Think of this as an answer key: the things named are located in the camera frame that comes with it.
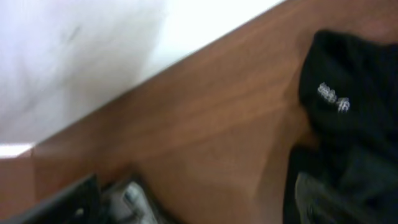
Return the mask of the black t-shirt small logo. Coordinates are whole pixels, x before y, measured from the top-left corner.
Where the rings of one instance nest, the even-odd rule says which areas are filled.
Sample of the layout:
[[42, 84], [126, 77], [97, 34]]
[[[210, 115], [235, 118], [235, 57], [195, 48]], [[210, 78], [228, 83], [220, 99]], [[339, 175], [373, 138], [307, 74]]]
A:
[[284, 223], [397, 222], [397, 44], [319, 30], [298, 98], [319, 139], [289, 155]]

